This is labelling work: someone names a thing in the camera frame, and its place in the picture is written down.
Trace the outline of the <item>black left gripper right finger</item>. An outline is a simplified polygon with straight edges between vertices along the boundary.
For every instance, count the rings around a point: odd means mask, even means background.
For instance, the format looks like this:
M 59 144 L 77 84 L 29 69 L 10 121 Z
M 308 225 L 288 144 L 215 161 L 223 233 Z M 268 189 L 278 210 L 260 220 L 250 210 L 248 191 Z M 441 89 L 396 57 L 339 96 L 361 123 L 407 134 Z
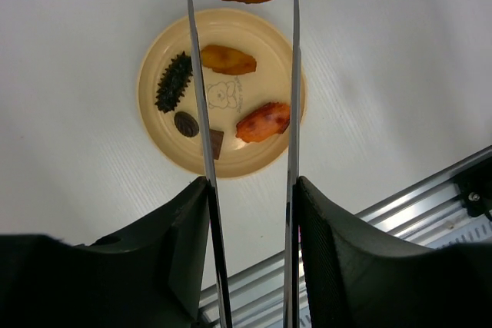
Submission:
M 315 327 L 489 327 L 491 245 L 422 247 L 378 230 L 297 183 Z

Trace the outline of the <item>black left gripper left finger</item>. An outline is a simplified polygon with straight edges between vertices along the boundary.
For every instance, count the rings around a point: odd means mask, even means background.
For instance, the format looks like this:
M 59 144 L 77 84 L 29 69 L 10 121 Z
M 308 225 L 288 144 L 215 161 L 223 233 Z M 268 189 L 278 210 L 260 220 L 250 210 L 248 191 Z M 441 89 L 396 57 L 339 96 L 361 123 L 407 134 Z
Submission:
M 200 327 L 207 184 L 89 246 L 1 238 L 3 327 Z

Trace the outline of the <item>stainless steel tongs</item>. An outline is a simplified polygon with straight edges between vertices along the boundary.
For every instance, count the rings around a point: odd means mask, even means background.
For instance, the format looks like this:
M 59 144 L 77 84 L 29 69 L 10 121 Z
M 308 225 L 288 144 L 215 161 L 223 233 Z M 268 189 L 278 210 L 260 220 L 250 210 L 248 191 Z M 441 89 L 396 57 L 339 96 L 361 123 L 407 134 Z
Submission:
M 217 177 L 212 157 L 209 117 L 204 89 L 203 71 L 199 50 L 198 30 L 194 16 L 194 2 L 187 0 L 191 38 L 191 62 L 198 123 L 204 157 L 204 174 L 207 179 L 207 198 L 210 213 L 211 238 L 218 294 L 219 323 L 232 327 L 231 303 L 224 252 L 224 238 L 217 189 Z M 301 123 L 301 21 L 299 0 L 293 0 L 293 52 L 291 69 L 291 109 L 288 145 L 288 180 L 285 220 L 283 326 L 299 326 L 299 222 L 296 214 L 296 184 L 299 178 L 299 148 Z

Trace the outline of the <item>brown square chocolate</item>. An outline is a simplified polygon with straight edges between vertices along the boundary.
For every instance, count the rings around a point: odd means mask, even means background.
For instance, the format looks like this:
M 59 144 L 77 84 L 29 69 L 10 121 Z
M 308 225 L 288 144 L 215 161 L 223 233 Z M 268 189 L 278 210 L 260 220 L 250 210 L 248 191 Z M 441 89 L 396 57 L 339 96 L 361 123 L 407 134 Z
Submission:
M 210 129 L 209 132 L 210 132 L 213 158 L 215 160 L 218 160 L 221 154 L 221 148 L 224 140 L 224 132 L 215 129 Z

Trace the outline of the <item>dark oval chocolate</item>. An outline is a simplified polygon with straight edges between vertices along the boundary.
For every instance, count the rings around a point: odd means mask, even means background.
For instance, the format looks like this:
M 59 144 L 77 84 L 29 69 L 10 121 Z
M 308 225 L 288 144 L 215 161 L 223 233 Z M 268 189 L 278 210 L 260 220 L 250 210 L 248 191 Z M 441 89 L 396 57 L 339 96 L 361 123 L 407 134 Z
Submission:
M 174 124 L 184 137 L 195 137 L 199 134 L 198 122 L 187 112 L 177 112 L 174 116 Z

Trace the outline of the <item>red orange fried piece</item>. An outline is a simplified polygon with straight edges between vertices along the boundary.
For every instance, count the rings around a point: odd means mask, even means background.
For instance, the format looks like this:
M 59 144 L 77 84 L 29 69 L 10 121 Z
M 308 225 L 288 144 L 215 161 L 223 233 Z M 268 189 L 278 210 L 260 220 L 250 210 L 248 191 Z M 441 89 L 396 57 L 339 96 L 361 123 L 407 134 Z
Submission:
M 236 124 L 236 138 L 259 143 L 275 134 L 283 134 L 290 124 L 290 105 L 269 102 L 252 111 Z

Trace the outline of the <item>black spiky sea cucumber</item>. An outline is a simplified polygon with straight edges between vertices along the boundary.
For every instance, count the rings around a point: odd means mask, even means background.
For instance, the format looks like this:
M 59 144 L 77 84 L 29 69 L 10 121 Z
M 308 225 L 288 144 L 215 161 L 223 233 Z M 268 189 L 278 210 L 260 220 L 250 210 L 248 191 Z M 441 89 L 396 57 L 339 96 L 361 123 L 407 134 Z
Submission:
M 162 113 L 174 111 L 185 96 L 193 75 L 191 56 L 184 51 L 175 55 L 162 73 L 155 96 L 155 106 Z

